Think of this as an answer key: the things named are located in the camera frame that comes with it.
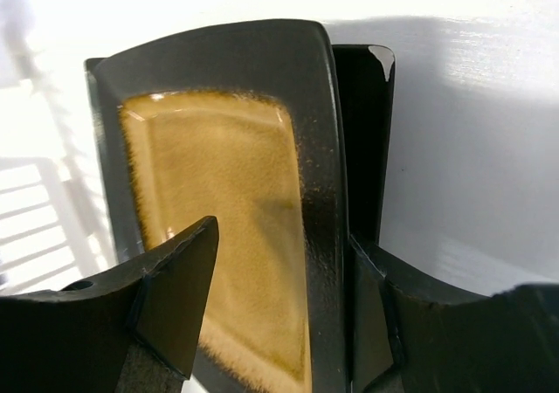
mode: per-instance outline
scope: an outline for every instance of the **hole in stand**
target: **hole in stand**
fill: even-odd
[[[64,288],[62,291],[78,291],[85,288],[89,288],[93,285],[93,282],[87,280],[76,281]]]

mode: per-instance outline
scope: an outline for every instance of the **dark glazed plate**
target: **dark glazed plate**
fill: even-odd
[[[286,107],[299,164],[313,391],[347,391],[345,155],[334,56],[323,27],[301,20],[211,26],[88,60],[86,69],[120,261],[145,251],[119,123],[125,100],[211,89],[262,95]],[[194,376],[212,393],[246,390],[201,350]]]

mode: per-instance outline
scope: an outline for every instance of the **white surface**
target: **white surface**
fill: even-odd
[[[78,194],[95,202],[100,189],[68,173],[77,156],[60,143],[44,96],[0,89],[0,113],[0,294],[61,289],[114,265],[108,223],[91,226],[95,214],[76,202]],[[105,218],[102,198],[96,214]]]
[[[323,21],[335,43],[388,46],[397,84],[381,245],[480,293],[559,279],[559,0],[32,2],[35,42],[82,135],[81,61],[172,32],[299,17]],[[91,139],[79,146],[94,153]]]

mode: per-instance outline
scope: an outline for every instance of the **black plate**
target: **black plate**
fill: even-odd
[[[348,151],[355,153],[348,172],[350,190],[355,188],[356,193],[350,219],[377,235],[393,70],[386,80],[382,64],[367,45],[335,46],[333,50],[320,24],[301,20],[186,31],[108,59],[90,59],[86,69],[119,261],[144,252],[118,119],[124,100],[147,93],[212,89],[271,96],[286,107],[300,165],[313,391],[348,391],[353,259],[348,249],[345,145],[337,78],[341,80],[344,121],[352,134]],[[372,177],[365,177],[364,171]],[[359,206],[358,197],[366,200],[366,208]],[[194,376],[211,393],[247,391],[200,350]]]

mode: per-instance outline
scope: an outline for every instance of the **white wall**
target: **white wall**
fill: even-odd
[[[480,293],[559,279],[559,0],[31,1],[33,42],[83,135],[87,57],[265,17],[387,45],[397,86],[381,245]]]

